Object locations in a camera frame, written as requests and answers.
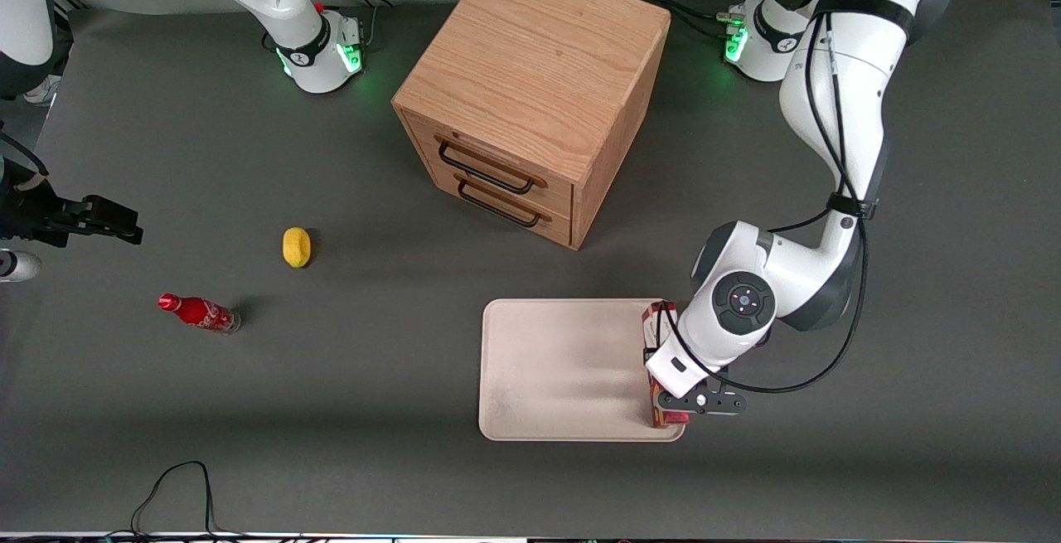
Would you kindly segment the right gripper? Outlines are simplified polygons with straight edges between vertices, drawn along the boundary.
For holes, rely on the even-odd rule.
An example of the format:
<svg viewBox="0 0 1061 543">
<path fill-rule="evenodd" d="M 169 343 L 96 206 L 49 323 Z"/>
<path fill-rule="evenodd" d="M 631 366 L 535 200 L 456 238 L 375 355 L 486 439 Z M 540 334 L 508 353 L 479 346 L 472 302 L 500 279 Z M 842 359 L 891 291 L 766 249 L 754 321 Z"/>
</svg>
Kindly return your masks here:
<svg viewBox="0 0 1061 543">
<path fill-rule="evenodd" d="M 72 235 L 111 237 L 131 245 L 143 242 L 136 211 L 99 195 L 70 203 L 70 214 L 79 221 L 52 221 L 51 228 L 49 221 L 63 211 L 63 199 L 48 181 L 27 191 L 4 182 L 1 199 L 1 240 L 34 240 L 56 248 L 67 247 Z"/>
</svg>

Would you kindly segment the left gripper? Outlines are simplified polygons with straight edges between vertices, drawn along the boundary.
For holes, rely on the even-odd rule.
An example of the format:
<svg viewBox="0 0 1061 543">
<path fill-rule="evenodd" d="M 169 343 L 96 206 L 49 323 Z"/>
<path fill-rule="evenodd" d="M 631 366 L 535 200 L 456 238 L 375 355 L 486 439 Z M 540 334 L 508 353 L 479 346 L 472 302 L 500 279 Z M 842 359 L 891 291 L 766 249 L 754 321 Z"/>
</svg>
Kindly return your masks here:
<svg viewBox="0 0 1061 543">
<path fill-rule="evenodd" d="M 644 347 L 642 361 L 649 376 L 665 392 L 674 397 L 688 395 L 702 383 L 710 372 L 717 372 L 720 365 L 705 365 L 694 358 L 679 343 L 678 336 L 668 336 L 659 347 Z"/>
</svg>

